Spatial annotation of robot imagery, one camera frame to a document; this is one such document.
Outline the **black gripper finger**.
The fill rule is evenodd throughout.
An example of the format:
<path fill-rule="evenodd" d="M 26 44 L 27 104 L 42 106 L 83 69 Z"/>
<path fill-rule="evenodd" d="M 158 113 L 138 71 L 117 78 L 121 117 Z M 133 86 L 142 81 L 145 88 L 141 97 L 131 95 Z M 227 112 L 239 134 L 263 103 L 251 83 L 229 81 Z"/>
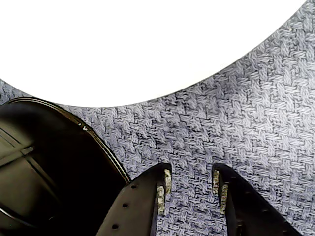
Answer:
<path fill-rule="evenodd" d="M 300 236 L 284 217 L 233 168 L 212 165 L 212 189 L 229 236 Z"/>
<path fill-rule="evenodd" d="M 158 163 L 136 177 L 118 194 L 98 236 L 155 236 L 158 216 L 165 213 L 172 187 L 172 167 Z"/>

